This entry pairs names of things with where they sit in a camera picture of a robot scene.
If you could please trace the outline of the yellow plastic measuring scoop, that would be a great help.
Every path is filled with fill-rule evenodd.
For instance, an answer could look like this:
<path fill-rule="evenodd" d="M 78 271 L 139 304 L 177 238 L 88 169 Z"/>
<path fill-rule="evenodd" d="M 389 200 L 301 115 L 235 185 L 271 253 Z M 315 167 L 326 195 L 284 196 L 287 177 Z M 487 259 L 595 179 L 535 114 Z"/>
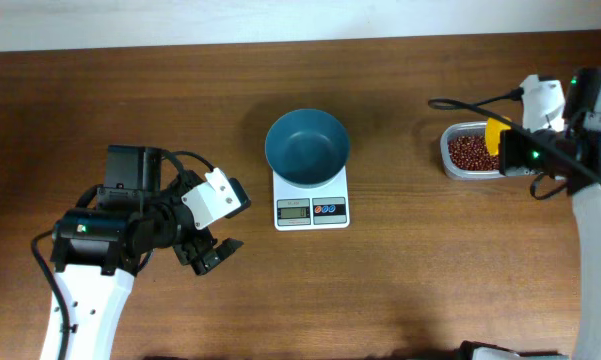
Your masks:
<path fill-rule="evenodd" d="M 484 137 L 486 149 L 490 156 L 497 156 L 499 154 L 500 134 L 510 129 L 509 125 L 495 118 L 487 119 Z"/>

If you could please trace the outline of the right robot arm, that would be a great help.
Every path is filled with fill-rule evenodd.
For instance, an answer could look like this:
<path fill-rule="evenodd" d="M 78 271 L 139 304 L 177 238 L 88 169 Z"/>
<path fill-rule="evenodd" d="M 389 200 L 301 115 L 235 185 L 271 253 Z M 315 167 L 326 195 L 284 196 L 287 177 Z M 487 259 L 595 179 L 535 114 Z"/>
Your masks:
<path fill-rule="evenodd" d="M 561 178 L 577 223 L 581 315 L 575 359 L 601 359 L 601 68 L 576 71 L 569 88 L 530 75 L 520 85 L 522 125 L 499 134 L 499 171 Z"/>

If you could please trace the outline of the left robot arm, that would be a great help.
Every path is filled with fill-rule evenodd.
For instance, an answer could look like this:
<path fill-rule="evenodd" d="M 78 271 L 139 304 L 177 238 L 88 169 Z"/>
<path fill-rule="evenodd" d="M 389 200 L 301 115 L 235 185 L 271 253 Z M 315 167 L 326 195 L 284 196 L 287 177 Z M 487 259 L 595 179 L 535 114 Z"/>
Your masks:
<path fill-rule="evenodd" d="M 181 265 L 202 276 L 241 247 L 233 238 L 218 241 L 209 227 L 247 209 L 246 191 L 212 163 L 204 175 L 185 168 L 181 155 L 109 146 L 104 182 L 47 231 L 48 260 L 32 240 L 52 292 L 42 358 L 109 358 L 135 279 L 155 250 L 173 249 Z"/>

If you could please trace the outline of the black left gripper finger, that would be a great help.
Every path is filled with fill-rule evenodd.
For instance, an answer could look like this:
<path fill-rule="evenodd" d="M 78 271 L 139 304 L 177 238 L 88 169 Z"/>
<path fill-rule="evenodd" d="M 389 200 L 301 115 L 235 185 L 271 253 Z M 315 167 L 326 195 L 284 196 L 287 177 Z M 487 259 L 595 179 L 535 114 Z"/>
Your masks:
<path fill-rule="evenodd" d="M 231 218 L 235 217 L 236 215 L 238 215 L 239 213 L 241 213 L 242 211 L 249 208 L 251 206 L 251 199 L 249 198 L 248 194 L 246 193 L 244 187 L 241 185 L 241 183 L 236 178 L 230 178 L 229 184 L 231 185 L 232 189 L 234 190 L 234 192 L 237 196 L 237 200 L 239 201 L 239 204 L 240 204 L 240 206 L 237 209 L 235 209 L 234 211 L 232 211 L 231 213 L 229 213 L 227 215 L 227 218 L 231 219 Z"/>
<path fill-rule="evenodd" d="M 223 262 L 233 255 L 244 243 L 240 240 L 227 238 L 215 248 L 216 257 L 219 262 Z"/>

